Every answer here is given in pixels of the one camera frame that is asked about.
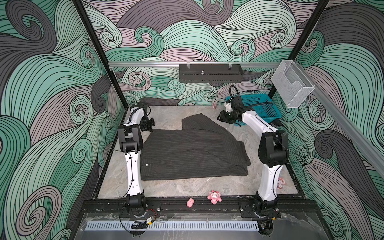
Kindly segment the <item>aluminium wall rail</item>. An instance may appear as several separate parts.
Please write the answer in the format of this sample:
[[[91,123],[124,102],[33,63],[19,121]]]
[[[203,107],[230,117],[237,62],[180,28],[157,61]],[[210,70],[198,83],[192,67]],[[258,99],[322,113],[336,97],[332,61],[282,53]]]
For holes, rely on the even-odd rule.
[[[280,62],[277,63],[266,63],[266,62],[143,62],[143,61],[132,61],[132,62],[108,62],[110,68],[177,68],[180,65],[225,65],[231,67],[233,65],[241,65],[242,68],[277,68]]]

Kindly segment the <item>pink poker chip stack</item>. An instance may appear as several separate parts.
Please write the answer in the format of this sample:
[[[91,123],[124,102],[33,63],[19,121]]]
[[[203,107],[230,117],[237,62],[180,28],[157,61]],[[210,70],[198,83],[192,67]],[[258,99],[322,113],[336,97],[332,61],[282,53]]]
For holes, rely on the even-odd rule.
[[[217,108],[217,105],[218,105],[217,100],[213,100],[213,101],[212,101],[212,109],[216,109],[216,108]]]

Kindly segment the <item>black wall shelf tray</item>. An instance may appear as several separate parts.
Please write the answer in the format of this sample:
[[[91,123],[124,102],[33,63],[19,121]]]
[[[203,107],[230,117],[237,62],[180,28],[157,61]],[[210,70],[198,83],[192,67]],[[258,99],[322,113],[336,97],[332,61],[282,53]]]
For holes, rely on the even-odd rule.
[[[241,65],[180,65],[179,81],[181,83],[240,83],[244,72]]]

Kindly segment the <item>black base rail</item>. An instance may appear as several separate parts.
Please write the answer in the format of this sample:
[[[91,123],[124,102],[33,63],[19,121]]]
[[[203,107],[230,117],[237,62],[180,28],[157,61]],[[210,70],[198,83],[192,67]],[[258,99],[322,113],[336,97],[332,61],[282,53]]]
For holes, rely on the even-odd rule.
[[[121,218],[142,219],[154,216],[157,219],[168,219],[176,214],[234,214],[242,218],[272,219],[281,214],[291,212],[309,213],[317,212],[319,207],[315,201],[305,200],[295,196],[280,195],[277,205],[268,210],[257,209],[256,200],[252,196],[227,196],[217,204],[212,204],[206,197],[195,197],[191,208],[187,206],[188,198],[153,198],[146,200],[146,210],[143,208],[128,209],[125,198],[111,200],[88,200],[83,203],[80,213],[112,214]]]

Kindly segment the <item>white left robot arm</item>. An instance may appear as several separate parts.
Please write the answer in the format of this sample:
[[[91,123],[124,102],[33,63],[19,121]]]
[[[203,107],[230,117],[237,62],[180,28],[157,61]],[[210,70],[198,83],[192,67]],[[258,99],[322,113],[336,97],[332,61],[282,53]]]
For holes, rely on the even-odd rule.
[[[143,215],[147,211],[146,197],[141,181],[140,156],[144,147],[142,132],[152,132],[155,121],[149,118],[151,108],[139,102],[130,108],[128,118],[118,129],[120,151],[127,165],[128,187],[124,194],[129,214]]]

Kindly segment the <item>dark grey pinstripe shirt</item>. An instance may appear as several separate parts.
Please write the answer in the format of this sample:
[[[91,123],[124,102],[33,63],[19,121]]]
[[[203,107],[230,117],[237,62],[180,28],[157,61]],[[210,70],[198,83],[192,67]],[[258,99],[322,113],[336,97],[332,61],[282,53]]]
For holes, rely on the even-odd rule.
[[[182,119],[180,130],[153,130],[140,156],[143,181],[247,176],[245,144],[203,114]]]

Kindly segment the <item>pink white figurine toy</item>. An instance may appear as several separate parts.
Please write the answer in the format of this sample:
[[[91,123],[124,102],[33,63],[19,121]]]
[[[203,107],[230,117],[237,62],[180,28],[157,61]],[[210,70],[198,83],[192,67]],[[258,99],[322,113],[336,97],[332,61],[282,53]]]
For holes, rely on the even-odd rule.
[[[284,188],[286,182],[283,178],[278,179],[277,189],[281,190]]]

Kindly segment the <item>teal plastic basket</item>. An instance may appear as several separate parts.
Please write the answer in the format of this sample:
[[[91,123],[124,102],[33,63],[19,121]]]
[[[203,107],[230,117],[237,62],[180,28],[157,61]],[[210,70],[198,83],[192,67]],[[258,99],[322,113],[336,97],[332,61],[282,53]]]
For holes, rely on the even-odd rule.
[[[282,117],[281,112],[265,94],[241,95],[245,106],[254,105],[252,109],[267,123]]]

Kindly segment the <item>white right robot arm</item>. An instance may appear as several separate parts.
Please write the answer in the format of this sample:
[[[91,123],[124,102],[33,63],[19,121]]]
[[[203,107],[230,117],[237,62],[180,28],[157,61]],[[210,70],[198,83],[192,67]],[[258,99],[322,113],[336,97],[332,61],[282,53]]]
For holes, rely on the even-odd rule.
[[[243,122],[261,138],[258,157],[263,163],[263,170],[254,210],[258,217],[278,218],[280,212],[277,207],[277,185],[283,166],[289,163],[288,134],[271,126],[253,109],[257,106],[272,108],[272,102],[246,106],[234,85],[229,87],[229,94],[230,99],[225,103],[226,109],[221,111],[217,120],[228,124]]]

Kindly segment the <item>clear plastic wall bin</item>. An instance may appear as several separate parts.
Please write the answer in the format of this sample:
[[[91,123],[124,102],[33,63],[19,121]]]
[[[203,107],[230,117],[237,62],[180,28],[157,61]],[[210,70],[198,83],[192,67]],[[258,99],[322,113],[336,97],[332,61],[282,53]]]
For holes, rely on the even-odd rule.
[[[273,74],[272,83],[287,108],[298,108],[315,89],[305,69],[293,60],[283,60]]]

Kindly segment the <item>pink plush pig toy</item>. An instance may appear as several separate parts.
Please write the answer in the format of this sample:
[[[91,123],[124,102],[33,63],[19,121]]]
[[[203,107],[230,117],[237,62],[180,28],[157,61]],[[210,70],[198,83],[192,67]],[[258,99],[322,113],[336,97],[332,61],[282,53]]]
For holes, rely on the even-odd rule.
[[[213,204],[216,205],[222,201],[221,194],[218,191],[209,192],[207,199]]]

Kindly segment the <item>small pink toy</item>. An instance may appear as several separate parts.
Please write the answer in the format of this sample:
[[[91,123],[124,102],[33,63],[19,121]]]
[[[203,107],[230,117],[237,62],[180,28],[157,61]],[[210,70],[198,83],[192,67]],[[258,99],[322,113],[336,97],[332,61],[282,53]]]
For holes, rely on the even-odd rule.
[[[189,198],[189,200],[187,201],[187,207],[192,208],[194,205],[194,202],[195,200],[193,198]]]

